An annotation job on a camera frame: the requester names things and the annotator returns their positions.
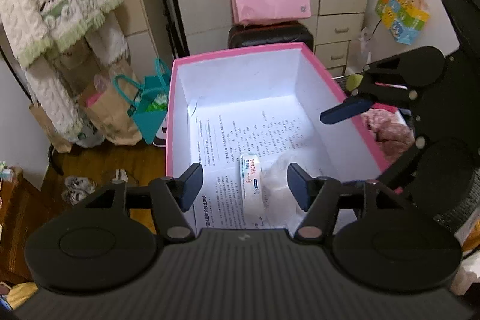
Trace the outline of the pink cardboard box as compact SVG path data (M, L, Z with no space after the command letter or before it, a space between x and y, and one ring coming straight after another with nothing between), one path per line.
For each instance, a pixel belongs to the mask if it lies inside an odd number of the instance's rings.
M345 95L302 43L228 49L174 62L168 99L166 172L203 168L186 218L194 232L243 229L239 159L262 169L278 159L311 176L373 179L388 161L360 117L334 125L320 114Z

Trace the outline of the black suitcase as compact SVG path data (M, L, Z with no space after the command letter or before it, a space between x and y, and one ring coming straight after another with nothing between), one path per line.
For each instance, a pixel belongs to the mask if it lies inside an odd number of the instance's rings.
M228 48L244 48L270 44L302 42L310 51L314 49L314 37L300 22L290 21L272 25L235 25L229 30Z

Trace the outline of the left sneaker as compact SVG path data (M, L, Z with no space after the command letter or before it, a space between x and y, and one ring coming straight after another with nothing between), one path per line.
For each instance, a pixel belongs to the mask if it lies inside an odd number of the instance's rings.
M63 200L75 205L95 191L96 183L86 177L69 176L64 180L64 186Z

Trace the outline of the brown paper bag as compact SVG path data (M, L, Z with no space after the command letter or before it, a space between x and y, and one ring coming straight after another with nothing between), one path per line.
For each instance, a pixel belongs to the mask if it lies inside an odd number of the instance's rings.
M87 118L114 145L135 145L142 134L128 116L130 104L122 98L113 85L113 78L125 75L137 82L131 66L120 60L94 76L81 93L78 103Z

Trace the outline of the colourful gift bag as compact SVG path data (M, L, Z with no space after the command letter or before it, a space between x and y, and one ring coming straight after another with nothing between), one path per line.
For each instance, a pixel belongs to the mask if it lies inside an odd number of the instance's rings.
M377 0L375 12L394 40L408 46L431 17L425 0Z

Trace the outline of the teal gift bag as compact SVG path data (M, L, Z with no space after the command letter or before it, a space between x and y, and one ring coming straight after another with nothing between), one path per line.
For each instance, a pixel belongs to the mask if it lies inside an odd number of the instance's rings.
M149 145L154 142L157 132L167 117L171 80L171 71L160 58L154 60L154 69L155 74L146 76L141 84L126 75L117 75L112 80L117 93L130 105L127 111L128 116L134 121L143 140ZM133 98L129 98L122 90L120 81L136 89Z

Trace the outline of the pink floral cloth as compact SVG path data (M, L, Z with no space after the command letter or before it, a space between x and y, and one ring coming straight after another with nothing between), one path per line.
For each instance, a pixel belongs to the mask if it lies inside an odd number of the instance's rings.
M397 161L414 144L413 131L394 113L370 109L360 117L388 163Z

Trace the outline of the cream knit cardigan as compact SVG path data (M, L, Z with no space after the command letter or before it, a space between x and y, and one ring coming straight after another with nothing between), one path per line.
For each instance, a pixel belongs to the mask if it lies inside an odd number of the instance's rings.
M1 24L33 95L64 139L103 142L55 68L69 51L92 49L105 68L126 60L128 43L114 14L123 0L1 0Z

